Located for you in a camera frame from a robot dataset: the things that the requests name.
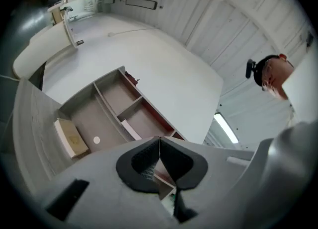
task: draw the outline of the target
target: shelf compartment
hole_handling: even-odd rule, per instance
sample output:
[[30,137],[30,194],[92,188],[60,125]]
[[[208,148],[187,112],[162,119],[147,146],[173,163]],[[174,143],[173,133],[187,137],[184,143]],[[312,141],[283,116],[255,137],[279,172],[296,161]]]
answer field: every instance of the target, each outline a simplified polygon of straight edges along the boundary
[[116,115],[141,96],[119,70],[98,80],[96,86]]
[[141,138],[170,136],[172,126],[143,98],[139,98],[118,115],[118,119],[127,123]]
[[111,120],[112,124],[115,126],[116,130],[124,137],[127,142],[134,141],[135,138],[127,131],[127,129],[122,125],[121,121],[115,115],[115,112],[112,110],[104,96],[101,94],[100,90],[98,89],[96,83],[93,83],[95,90],[97,92],[96,99],[99,101],[101,107],[103,108],[108,118]]
[[[117,130],[114,124],[115,119],[107,111],[97,93],[84,100],[70,118],[91,152],[109,149],[127,142]],[[99,137],[100,143],[96,144],[94,137]]]
[[86,86],[76,94],[74,94],[68,101],[66,101],[59,109],[63,114],[70,116],[76,112],[83,104],[87,103],[94,94],[96,94],[96,89],[94,88],[93,83]]
[[184,140],[184,138],[177,131],[173,133],[172,137],[178,138],[180,140]]
[[142,138],[137,134],[137,132],[129,125],[127,120],[122,121],[122,126],[127,130],[127,132],[135,139],[141,140]]

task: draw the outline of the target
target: dark hair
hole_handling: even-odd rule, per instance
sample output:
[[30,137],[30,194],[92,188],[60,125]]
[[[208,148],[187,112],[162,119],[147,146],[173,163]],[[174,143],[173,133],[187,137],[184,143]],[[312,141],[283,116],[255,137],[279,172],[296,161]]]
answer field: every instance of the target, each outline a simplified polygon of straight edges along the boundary
[[254,70],[254,80],[258,86],[262,87],[262,71],[265,66],[265,63],[270,59],[279,59],[278,55],[268,55],[264,59],[262,59],[260,62],[257,63],[255,70]]

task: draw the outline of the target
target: cable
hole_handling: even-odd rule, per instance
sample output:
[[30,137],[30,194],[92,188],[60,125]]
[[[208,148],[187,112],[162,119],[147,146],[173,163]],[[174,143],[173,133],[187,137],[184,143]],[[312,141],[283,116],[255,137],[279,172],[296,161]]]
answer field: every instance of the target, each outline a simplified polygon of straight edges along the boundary
[[134,30],[128,30],[128,31],[123,31],[123,32],[119,32],[119,33],[109,32],[108,33],[108,37],[112,37],[112,36],[115,36],[115,35],[118,35],[118,34],[133,32],[133,31],[141,31],[141,30],[149,30],[149,29],[157,29],[157,28],[134,29]]
[[9,77],[9,76],[0,75],[0,77],[5,78],[5,79],[9,79],[9,80],[20,81],[20,80],[18,80],[18,79],[11,78],[11,77]]

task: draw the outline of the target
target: white ceiling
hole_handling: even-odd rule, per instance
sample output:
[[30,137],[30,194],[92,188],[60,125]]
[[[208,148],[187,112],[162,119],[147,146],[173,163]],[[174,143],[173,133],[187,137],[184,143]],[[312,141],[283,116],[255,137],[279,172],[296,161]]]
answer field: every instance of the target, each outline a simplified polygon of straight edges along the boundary
[[[297,66],[305,53],[301,39],[309,21],[296,0],[155,0],[156,10],[115,0],[111,12],[157,27],[200,56],[223,78],[218,111],[239,139],[255,150],[287,125],[289,103],[279,101],[245,78],[248,59],[286,53]],[[233,147],[214,121],[205,140]]]

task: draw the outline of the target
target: person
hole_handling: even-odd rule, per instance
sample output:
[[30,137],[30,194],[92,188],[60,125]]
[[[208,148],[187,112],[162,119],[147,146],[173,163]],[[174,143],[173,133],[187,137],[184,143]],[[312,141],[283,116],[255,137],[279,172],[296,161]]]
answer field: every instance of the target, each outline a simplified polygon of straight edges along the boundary
[[269,55],[257,64],[249,60],[246,68],[247,78],[250,77],[248,71],[254,72],[254,80],[262,90],[269,91],[279,99],[288,99],[282,84],[293,73],[294,66],[287,60],[286,55]]

